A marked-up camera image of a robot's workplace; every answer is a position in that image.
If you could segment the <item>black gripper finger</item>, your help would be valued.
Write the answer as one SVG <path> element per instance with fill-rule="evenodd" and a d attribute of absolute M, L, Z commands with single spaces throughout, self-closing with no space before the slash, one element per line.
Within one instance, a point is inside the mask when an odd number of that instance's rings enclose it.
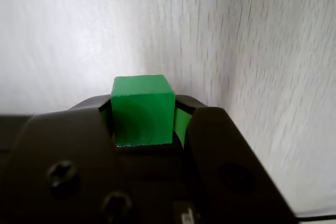
<path fill-rule="evenodd" d="M 206 223 L 296 223 L 274 182 L 227 112 L 177 95 L 191 116 L 184 152 Z"/>
<path fill-rule="evenodd" d="M 134 223 L 108 95 L 30 118 L 1 176 L 1 223 Z"/>

